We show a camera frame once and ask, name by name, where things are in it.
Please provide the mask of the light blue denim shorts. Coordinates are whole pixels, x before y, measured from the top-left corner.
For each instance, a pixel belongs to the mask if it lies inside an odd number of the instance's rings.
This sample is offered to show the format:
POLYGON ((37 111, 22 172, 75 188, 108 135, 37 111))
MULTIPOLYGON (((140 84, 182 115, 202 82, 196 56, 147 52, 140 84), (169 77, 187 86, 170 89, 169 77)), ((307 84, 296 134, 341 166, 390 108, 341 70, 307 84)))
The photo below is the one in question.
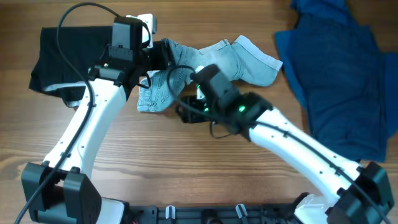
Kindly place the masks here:
MULTIPOLYGON (((230 81, 242 80, 256 86, 269 86, 282 68, 280 60, 262 52, 243 35, 233 43, 225 39, 203 49, 194 49, 171 39, 162 39, 161 42, 167 47, 171 67, 187 65, 196 69, 215 64, 230 81)), ((150 87, 139 89, 137 102, 139 112, 161 112, 174 102, 167 87, 168 72, 168 70, 149 72, 150 87)))

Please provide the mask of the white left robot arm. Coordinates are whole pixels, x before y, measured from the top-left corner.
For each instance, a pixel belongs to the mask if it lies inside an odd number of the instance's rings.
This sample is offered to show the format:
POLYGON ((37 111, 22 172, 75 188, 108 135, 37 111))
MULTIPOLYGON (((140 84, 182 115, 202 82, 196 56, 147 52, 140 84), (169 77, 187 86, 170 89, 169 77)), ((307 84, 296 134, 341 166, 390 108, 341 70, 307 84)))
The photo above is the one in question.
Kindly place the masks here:
POLYGON ((41 164, 22 172, 27 203, 37 223, 129 223, 129 204, 102 197, 91 182, 93 165, 112 120, 141 77, 166 67, 167 57, 151 53, 157 21, 152 14, 117 17, 108 58, 88 70, 86 90, 63 136, 41 164))

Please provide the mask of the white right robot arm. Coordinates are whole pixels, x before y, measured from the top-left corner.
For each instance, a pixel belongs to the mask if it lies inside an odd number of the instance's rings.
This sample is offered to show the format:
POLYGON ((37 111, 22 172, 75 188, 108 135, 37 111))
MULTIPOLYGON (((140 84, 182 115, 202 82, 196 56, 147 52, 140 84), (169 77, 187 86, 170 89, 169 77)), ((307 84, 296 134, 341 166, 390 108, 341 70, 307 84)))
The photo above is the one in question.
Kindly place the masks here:
POLYGON ((179 106, 270 150, 321 192, 305 193, 293 206, 292 215, 301 223, 390 222, 392 190, 387 172, 377 163, 363 167, 329 150, 263 97, 241 94, 215 64, 184 68, 202 98, 192 106, 174 95, 179 106))

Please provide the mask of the folded black shorts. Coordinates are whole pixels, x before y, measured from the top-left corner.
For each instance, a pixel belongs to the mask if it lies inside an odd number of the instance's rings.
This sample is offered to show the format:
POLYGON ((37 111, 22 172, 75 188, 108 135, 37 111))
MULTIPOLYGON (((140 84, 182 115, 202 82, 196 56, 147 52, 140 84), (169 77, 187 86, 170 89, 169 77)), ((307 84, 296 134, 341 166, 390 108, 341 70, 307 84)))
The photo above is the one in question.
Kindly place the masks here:
POLYGON ((104 56, 111 44, 112 27, 55 27, 40 33, 39 59, 31 72, 29 88, 59 97, 67 107, 76 107, 85 93, 88 70, 104 56))

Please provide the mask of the blue garment pile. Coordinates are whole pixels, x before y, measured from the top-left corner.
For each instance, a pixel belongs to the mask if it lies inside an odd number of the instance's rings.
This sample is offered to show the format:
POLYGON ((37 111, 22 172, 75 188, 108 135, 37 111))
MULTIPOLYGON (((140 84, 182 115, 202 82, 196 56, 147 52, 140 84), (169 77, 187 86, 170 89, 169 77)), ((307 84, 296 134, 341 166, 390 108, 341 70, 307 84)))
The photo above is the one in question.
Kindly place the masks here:
POLYGON ((295 27, 275 42, 310 134, 348 159, 384 161, 397 131, 397 54, 380 51, 345 1, 291 6, 295 27))

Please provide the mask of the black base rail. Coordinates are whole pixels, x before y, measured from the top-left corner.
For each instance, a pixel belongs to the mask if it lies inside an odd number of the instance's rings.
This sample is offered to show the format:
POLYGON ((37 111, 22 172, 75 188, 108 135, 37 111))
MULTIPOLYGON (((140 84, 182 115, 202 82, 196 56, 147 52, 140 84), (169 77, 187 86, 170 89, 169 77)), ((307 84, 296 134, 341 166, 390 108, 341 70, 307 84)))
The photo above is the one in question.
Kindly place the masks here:
POLYGON ((300 223, 291 204, 224 207, 131 206, 132 223, 137 224, 284 224, 300 223))

